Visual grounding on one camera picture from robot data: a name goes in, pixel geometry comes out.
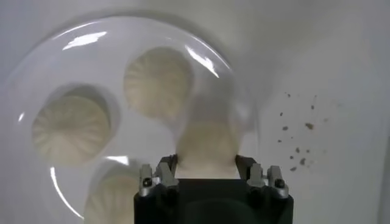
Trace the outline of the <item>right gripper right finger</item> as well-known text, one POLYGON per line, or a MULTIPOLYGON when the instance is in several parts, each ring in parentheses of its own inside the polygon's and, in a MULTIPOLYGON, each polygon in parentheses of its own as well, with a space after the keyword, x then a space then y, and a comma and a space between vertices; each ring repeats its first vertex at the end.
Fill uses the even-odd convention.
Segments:
POLYGON ((279 166, 270 166, 264 174, 261 164, 253 158, 237 155, 235 163, 240 178, 250 187, 260 190, 268 189, 274 198, 289 197, 289 187, 282 177, 282 170, 279 166))

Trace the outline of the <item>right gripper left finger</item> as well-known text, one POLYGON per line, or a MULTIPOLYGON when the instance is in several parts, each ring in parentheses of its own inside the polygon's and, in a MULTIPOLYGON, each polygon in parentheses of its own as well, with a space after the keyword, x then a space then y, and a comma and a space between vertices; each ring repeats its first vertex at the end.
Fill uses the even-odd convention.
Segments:
POLYGON ((152 171, 150 164, 143 164, 140 169, 140 183, 138 195, 140 197, 150 196, 157 186, 165 189, 175 189, 179 180, 175 178, 177 155, 163 157, 152 171))

